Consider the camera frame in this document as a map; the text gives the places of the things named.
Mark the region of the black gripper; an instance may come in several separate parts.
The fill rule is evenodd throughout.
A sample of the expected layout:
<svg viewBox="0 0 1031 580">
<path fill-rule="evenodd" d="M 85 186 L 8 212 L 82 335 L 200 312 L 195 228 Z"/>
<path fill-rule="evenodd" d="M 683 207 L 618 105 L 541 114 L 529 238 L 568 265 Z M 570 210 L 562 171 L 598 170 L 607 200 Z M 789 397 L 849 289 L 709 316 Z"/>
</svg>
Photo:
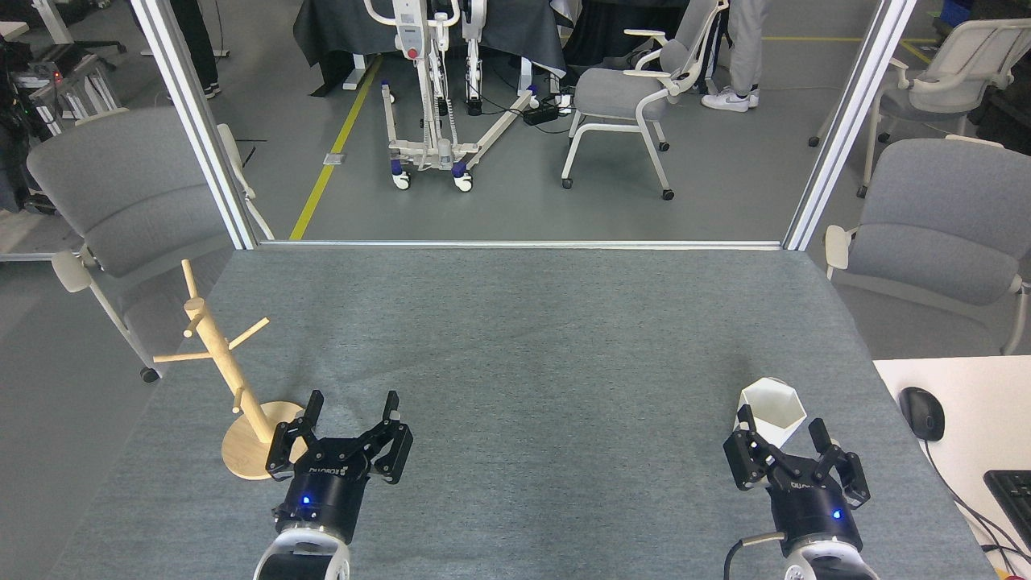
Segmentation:
<svg viewBox="0 0 1031 580">
<path fill-rule="evenodd" d="M 357 438 L 317 440 L 314 427 L 324 400 L 323 393 L 313 390 L 300 417 L 277 423 L 274 429 L 266 459 L 267 473 L 273 480 L 288 478 L 288 474 L 280 477 L 279 474 L 294 465 L 290 454 L 298 438 L 305 441 L 307 448 L 314 449 L 295 463 L 286 499 L 274 507 L 274 528 L 277 532 L 292 526 L 324 528 L 350 542 L 369 471 L 391 485 L 397 484 L 415 438 L 401 421 L 399 394 L 390 391 L 384 403 L 383 421 L 367 433 L 368 443 Z"/>
<path fill-rule="evenodd" d="M 818 452 L 817 465 L 802 463 L 800 476 L 794 478 L 787 467 L 778 465 L 780 449 L 759 434 L 752 406 L 740 405 L 736 417 L 737 427 L 723 444 L 726 459 L 741 491 L 755 487 L 769 472 L 772 517 L 776 530 L 785 534 L 780 541 L 784 557 L 817 541 L 854 546 L 855 522 L 849 506 L 858 509 L 872 496 L 858 454 L 844 451 L 830 437 L 824 420 L 814 418 L 809 434 Z M 832 469 L 837 470 L 841 486 L 830 477 Z"/>
</svg>

